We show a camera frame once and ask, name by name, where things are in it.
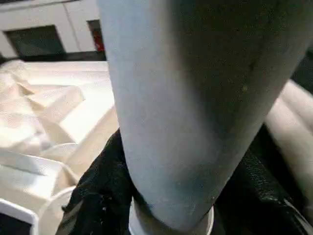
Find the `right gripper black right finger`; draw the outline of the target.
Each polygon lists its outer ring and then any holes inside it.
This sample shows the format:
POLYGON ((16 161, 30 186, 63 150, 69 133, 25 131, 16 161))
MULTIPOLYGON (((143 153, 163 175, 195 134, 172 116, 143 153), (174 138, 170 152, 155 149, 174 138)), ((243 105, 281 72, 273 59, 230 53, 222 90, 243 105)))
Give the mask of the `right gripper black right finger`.
POLYGON ((217 235, 311 235, 305 199, 262 126, 215 204, 217 235))

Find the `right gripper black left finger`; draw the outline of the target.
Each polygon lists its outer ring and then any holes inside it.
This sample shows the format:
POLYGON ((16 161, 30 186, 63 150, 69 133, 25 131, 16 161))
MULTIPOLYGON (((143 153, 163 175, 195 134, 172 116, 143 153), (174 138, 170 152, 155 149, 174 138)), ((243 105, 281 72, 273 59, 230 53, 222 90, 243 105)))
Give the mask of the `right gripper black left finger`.
POLYGON ((58 235, 128 235, 134 185, 120 131, 108 139, 62 208, 58 235))

